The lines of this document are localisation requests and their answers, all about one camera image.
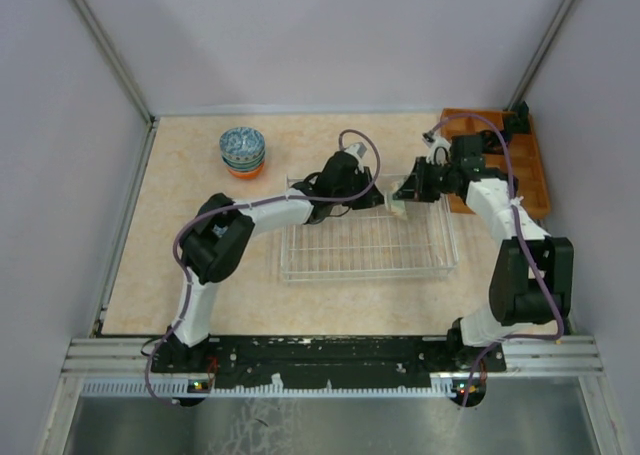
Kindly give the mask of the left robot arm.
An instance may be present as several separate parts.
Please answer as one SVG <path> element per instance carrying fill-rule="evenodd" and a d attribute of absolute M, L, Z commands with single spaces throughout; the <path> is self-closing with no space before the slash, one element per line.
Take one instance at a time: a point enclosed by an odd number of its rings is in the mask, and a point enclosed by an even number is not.
<path fill-rule="evenodd" d="M 363 164 L 366 147 L 335 152 L 319 172 L 267 199 L 235 201 L 217 193 L 176 236 L 173 255 L 183 272 L 178 312 L 152 352 L 152 371 L 194 372 L 208 359 L 210 316 L 221 283 L 238 268 L 252 239 L 289 226 L 317 225 L 334 208 L 376 207 L 384 197 L 378 172 Z"/>

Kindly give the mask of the white wire dish rack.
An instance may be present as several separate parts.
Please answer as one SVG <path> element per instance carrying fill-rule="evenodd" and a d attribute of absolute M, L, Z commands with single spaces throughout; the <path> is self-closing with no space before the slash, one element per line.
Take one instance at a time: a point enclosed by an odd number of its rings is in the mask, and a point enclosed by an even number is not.
<path fill-rule="evenodd" d="M 458 265 L 449 203 L 407 202 L 396 215 L 386 206 L 333 209 L 318 225 L 284 229 L 281 276 L 287 282 L 444 278 Z"/>

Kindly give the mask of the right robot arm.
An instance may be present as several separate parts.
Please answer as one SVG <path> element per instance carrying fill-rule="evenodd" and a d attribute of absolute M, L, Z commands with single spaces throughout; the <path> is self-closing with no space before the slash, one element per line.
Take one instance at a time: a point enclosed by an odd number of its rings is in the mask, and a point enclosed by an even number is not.
<path fill-rule="evenodd" d="M 517 195 L 512 167 L 486 163 L 481 135 L 445 139 L 429 131 L 426 155 L 395 189 L 390 201 L 434 203 L 454 194 L 490 231 L 498 246 L 488 302 L 457 319 L 447 332 L 447 359 L 470 370 L 496 345 L 528 337 L 528 328 L 555 323 L 550 339 L 565 332 L 571 309 L 574 248 L 566 237 L 553 237 L 528 214 Z"/>

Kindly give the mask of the yellow floral bowl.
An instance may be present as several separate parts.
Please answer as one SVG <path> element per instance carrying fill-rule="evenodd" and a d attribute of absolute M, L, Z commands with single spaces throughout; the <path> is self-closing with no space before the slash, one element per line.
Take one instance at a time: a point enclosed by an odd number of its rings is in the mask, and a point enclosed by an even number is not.
<path fill-rule="evenodd" d="M 385 207 L 389 213 L 401 221 L 409 219 L 407 214 L 406 202 L 395 197 L 395 193 L 402 187 L 406 181 L 405 177 L 394 180 L 389 188 L 385 191 Z"/>

